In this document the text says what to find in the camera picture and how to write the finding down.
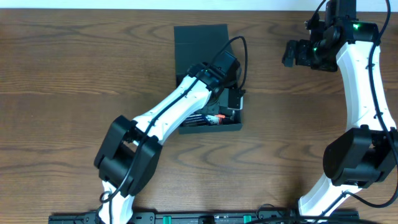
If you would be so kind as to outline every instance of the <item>wire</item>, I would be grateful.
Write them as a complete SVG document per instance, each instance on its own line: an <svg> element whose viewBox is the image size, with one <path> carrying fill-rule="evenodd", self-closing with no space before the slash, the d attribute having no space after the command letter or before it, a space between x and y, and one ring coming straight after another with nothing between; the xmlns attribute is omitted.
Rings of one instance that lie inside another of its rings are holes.
<svg viewBox="0 0 398 224"><path fill-rule="evenodd" d="M269 206L269 207L272 207L272 208L275 208L275 206L273 205L273 204L269 204L269 203L265 203L265 204L262 204L262 205L260 205L260 207L257 209L257 211L256 211L256 217L257 218L259 218L259 212L260 212L260 209L261 208L265 208L266 206Z"/></svg>
<svg viewBox="0 0 398 224"><path fill-rule="evenodd" d="M239 86L239 90L242 90L245 82L246 82L246 77L248 76L248 45L246 43L246 39L243 36L237 36L229 40L224 47L213 57L213 60L207 64L207 66L204 68L204 70L208 69L211 65L213 65L216 62L216 59L224 52L224 50L235 40L237 39L242 39L243 42L243 47L244 47L244 71L243 71L243 80L242 84Z"/></svg>
<svg viewBox="0 0 398 224"><path fill-rule="evenodd" d="M210 68L210 66L212 66L212 65L215 63L216 59L224 52L224 50L225 50L233 41L235 41L235 40L237 40L237 39L242 39L243 45L244 45L244 49L245 49L244 79L243 79L242 85L241 85L239 88L243 87L244 82L246 81L246 74L247 74L247 70L248 70L248 63L247 63L247 60L248 60L248 49L247 49L247 45L246 45L246 40L245 40L245 38L244 38L243 36L237 36L237 37L234 37L234 38L232 38L231 40L229 40L229 41L224 45L224 47L213 57L213 59L211 60L211 62L208 63L208 64L204 67L204 69L202 69L200 72L202 72L202 74L203 74L204 72L206 72L206 71ZM173 100L173 102L169 103L165 108L163 108L163 109L150 121L150 123L149 123L147 129L145 130L144 137L140 140L140 142L139 142L139 144L138 144L138 146L137 146L136 151L141 150L142 145L146 142L146 140L147 140L147 138L148 138L148 133L149 133L151 127L153 127L153 125L155 125L155 122L156 122L168 109L170 109L174 104L176 104L176 102L178 102L178 101L181 100L183 97L185 97L185 96L188 94L188 92L191 91L192 88L198 83L198 81L199 81L199 78L197 78L195 81L193 81L193 83L192 83L192 84L191 84L179 97L177 97L175 100ZM115 198L115 196L121 191L121 189L122 189L122 188L124 187L124 185L126 184L126 182L127 182L127 180L128 180L128 177L129 177L130 174L131 174L133 164L134 164L134 163L132 162L131 165L130 165L130 167L128 168L128 170L127 170L127 172L126 172L126 175L124 176L122 182L120 183L119 187L118 187L110 196L108 196L107 199L102 199L103 197L100 197L100 198L99 198L99 200L100 200L101 203L107 203L107 202L109 202L109 207L111 207L110 202L112 201L113 198ZM109 209L109 217L111 217L111 213L112 213L112 211L111 211L111 209Z"/></svg>
<svg viewBox="0 0 398 224"><path fill-rule="evenodd" d="M77 218L78 218L80 215L86 215L86 214L87 214L87 212L83 212L83 213L80 213L79 215L77 215L77 216L73 219L73 224L76 224Z"/></svg>
<svg viewBox="0 0 398 224"><path fill-rule="evenodd" d="M346 195L344 194L344 192L341 193L341 195L332 204L330 204L329 207L319 215L319 218L317 218L314 222L312 222L312 224L317 223L319 221L319 219L321 219L321 217L324 217L335 205L337 205L337 203L341 199L343 199L345 197L346 197Z"/></svg>
<svg viewBox="0 0 398 224"><path fill-rule="evenodd" d="M242 80L242 84L239 86L239 90L242 90L244 84L246 83L246 77L248 76L248 46L246 44L246 40L244 39L244 37L242 38L242 42L243 42L243 47L244 47L244 73L243 73L243 80Z"/></svg>
<svg viewBox="0 0 398 224"><path fill-rule="evenodd" d="M99 200L101 201L101 199L102 199L102 198L104 197L104 195L106 195L106 194L111 195L111 194L112 194L112 191L107 190L107 191L103 192L103 193L101 194L101 196L99 196ZM112 217L112 200L110 200L110 201L109 201L109 224L112 224L112 222L113 222L113 217Z"/></svg>
<svg viewBox="0 0 398 224"><path fill-rule="evenodd" d="M315 19L315 16L318 14L319 9L323 6L323 4L326 2L326 0L323 0L319 6L317 7L317 10L315 10L315 12L313 13L310 22L308 23L309 26L311 26L312 21Z"/></svg>
<svg viewBox="0 0 398 224"><path fill-rule="evenodd" d="M280 218L264 218L260 220L254 220L246 224L257 224L257 223L269 223L269 222L306 222L307 220L313 220L319 217L313 216L297 216L297 217L280 217ZM361 219L347 219L347 218L336 218L336 217L324 217L322 220L334 221L338 223L362 223L362 224L377 224L369 220Z"/></svg>

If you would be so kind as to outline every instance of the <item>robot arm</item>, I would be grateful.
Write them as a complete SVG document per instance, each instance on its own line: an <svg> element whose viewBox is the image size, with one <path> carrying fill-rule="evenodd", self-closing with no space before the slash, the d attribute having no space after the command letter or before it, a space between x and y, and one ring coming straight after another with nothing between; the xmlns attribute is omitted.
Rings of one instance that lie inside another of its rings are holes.
<svg viewBox="0 0 398 224"><path fill-rule="evenodd" d="M329 216L349 195L374 182L382 182L395 166L391 148L385 140L369 84L368 69L373 69L374 84L382 118L397 139L396 124L387 108L379 68L380 47L368 58L377 39L377 25L356 19L355 0L330 0L324 21L307 21L310 40L291 40L282 63L286 67L309 66L315 70L335 72L340 68L347 105L347 128L344 135L331 143L323 156L325 173L315 186L298 201L301 215Z"/></svg>
<svg viewBox="0 0 398 224"><path fill-rule="evenodd" d="M95 166L99 169L105 192L111 194L119 186L121 190L110 201L111 209L109 202L102 205L98 216L103 223L110 223L109 214L112 214L113 224L125 224L130 220L134 196L154 175L163 143L168 136L188 116L202 109L210 98L219 97L225 88L233 88L241 71L240 64L228 52L223 52L218 58L214 65L201 63L188 69L187 76L177 89L148 112L132 121L120 116L109 127L96 156ZM156 117L157 120L147 132ZM133 142L137 146L142 144L142 147L133 152L125 142ZM122 184L126 175L127 182Z"/></svg>
<svg viewBox="0 0 398 224"><path fill-rule="evenodd" d="M166 99L150 111L135 117L133 121L136 122L136 128L144 132L150 121L152 121L163 108L182 95L196 79L197 77L186 76L177 89L166 97ZM185 120L185 118L196 110L202 109L207 104L210 96L211 91L207 89L206 84L201 81L197 82L185 97L169 108L155 122L148 136L156 136L158 143L163 145L167 137ZM105 192L114 192L116 190L116 187L111 182L105 180L103 180L103 187ZM131 207L133 201L134 196L128 194L123 197L121 193L118 193L115 198L112 199L111 214L114 224L127 223L130 220L132 217ZM99 217L103 222L109 223L109 202L103 204L99 211Z"/></svg>

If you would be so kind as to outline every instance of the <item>table surface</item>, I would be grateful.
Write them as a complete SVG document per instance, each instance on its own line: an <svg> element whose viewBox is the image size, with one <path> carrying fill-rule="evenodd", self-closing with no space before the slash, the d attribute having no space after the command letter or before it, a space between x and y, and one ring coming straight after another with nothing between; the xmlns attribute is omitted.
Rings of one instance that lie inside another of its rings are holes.
<svg viewBox="0 0 398 224"><path fill-rule="evenodd" d="M285 68L290 39L307 39L311 12L0 10L0 222L45 223L96 209L94 157L114 118L144 113L175 88L174 26L228 24L249 49L243 129L174 133L136 208L255 210L292 205L323 173L326 146L345 131L340 72ZM381 26L385 13L359 13ZM382 40L381 71L398 119L398 15ZM241 43L233 44L240 61ZM394 171L359 195L389 199ZM344 204L395 223L398 205Z"/></svg>

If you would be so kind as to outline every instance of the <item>black cable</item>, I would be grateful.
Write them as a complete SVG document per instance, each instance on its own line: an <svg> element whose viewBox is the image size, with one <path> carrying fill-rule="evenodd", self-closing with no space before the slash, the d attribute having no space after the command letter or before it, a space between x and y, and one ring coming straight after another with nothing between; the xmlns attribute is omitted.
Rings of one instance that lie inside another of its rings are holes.
<svg viewBox="0 0 398 224"><path fill-rule="evenodd" d="M224 45L224 47L213 57L213 60L212 60L210 63L208 63L208 64L204 67L204 69L203 69L202 71L200 71L200 72L203 72L203 73L206 72L207 69L209 69L210 66L212 66L212 65L215 63L216 59L224 52L224 50L227 48L227 46L229 46L234 40L237 40L237 39L242 39L243 45L244 45L244 49L245 49L245 62L246 62L246 63L245 63L245 68L244 68L244 80L243 80L242 85L241 85L239 88L243 87L244 82L246 81L246 74L247 74L247 70L248 70L248 63L247 63L247 60L248 60L248 50L247 50L246 40L245 40L245 38L244 38L243 36L237 36L237 37L234 37L234 38L232 38L231 40L229 40L229 41ZM188 92L192 90L192 88L196 85L196 83L197 83L198 81L199 81L198 78L197 78L195 81L193 81L193 83L183 92L183 94L181 94L179 97L177 97L175 100L173 100L173 102L169 103L165 108L162 109L162 111L160 111L160 112L150 121L150 123L149 123L147 129L145 130L144 137L140 140L140 142L139 142L139 144L138 144L138 146L137 146L136 151L141 150L142 145L146 142L146 140L147 140L147 138L148 138L148 133L149 133L151 127L153 127L153 125L155 125L155 122L156 122L168 109L170 109L174 104L176 104L176 102L178 102L178 101L181 100L183 97L185 97L185 96L188 94ZM99 200L100 200L101 203L107 203L107 202L109 202L109 207L110 207L110 201L112 201L112 199L115 198L115 196L121 191L121 189L122 189L122 188L124 187L124 185L126 184L127 179L128 179L128 177L130 176L130 173L131 173L131 171L132 171L132 167L133 167L133 163L131 163L131 165L130 165L129 169L127 170L126 175L124 176L124 178L123 178L121 184L119 185L119 187L118 187L111 195L109 195L107 199L104 200L104 199L102 199L102 197L100 197Z"/></svg>
<svg viewBox="0 0 398 224"><path fill-rule="evenodd" d="M83 212L83 213L77 215L77 216L73 219L73 224L76 224L77 217L79 217L80 215L85 215L85 214L86 214L86 212Z"/></svg>
<svg viewBox="0 0 398 224"><path fill-rule="evenodd" d="M265 204L262 204L262 205L260 205L260 207L257 209L257 211L256 211L256 217L257 218L259 218L259 212L260 212L260 209L261 208L265 208L265 207L267 207L267 206L269 206L269 207L272 207L272 208L275 208L275 206L273 205L273 204L269 204L269 203L265 203Z"/></svg>
<svg viewBox="0 0 398 224"><path fill-rule="evenodd" d="M246 82L246 77L248 75L248 46L246 45L246 40L244 37L240 36L243 42L243 47L244 47L244 72L243 72L243 80L242 84L239 86L239 90L242 90L245 82Z"/></svg>
<svg viewBox="0 0 398 224"><path fill-rule="evenodd" d="M103 192L100 196L99 196L99 201L102 201L102 198L104 197L104 195L108 194L108 197L112 194L112 191L105 191ZM109 224L112 224L113 222L113 218L112 218L112 200L109 201Z"/></svg>
<svg viewBox="0 0 398 224"><path fill-rule="evenodd" d="M341 193L341 195L332 204L330 204L329 207L319 215L319 218L312 222L312 224L317 223L321 219L321 217L325 216L341 199L345 197L346 195L344 194L344 192Z"/></svg>
<svg viewBox="0 0 398 224"><path fill-rule="evenodd" d="M319 217L313 216L296 216L296 217L278 217L278 218L264 218L260 220L254 220L246 224L257 224L257 223L269 223L269 222L307 222L307 220L313 220ZM361 224L377 224L369 220L361 219L347 219L347 218L336 218L336 217L323 217L322 220L328 220L338 223L361 223Z"/></svg>
<svg viewBox="0 0 398 224"><path fill-rule="evenodd" d="M315 19L315 16L317 15L319 9L321 9L321 7L323 6L323 4L324 4L325 2L326 2L326 0L323 0L323 1L321 2L321 4L319 4L319 6L317 7L317 10L315 10L315 12L313 13L313 15L312 15L312 17L311 17L311 19L310 19L310 21L309 21L309 26L311 26L312 21Z"/></svg>

